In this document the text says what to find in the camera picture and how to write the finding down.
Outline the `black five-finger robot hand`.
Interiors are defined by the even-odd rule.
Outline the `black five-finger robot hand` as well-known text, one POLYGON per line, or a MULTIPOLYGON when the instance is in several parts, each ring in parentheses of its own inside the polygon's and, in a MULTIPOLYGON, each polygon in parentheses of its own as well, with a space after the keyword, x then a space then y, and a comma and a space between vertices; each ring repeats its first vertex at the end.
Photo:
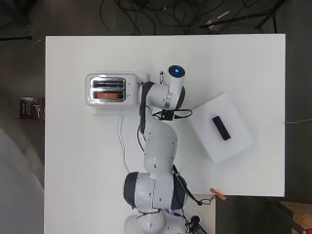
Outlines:
POLYGON ((139 73, 140 91, 143 96, 147 95, 153 88, 160 87, 160 84, 157 84, 151 79, 151 75, 148 72, 142 71, 139 73))

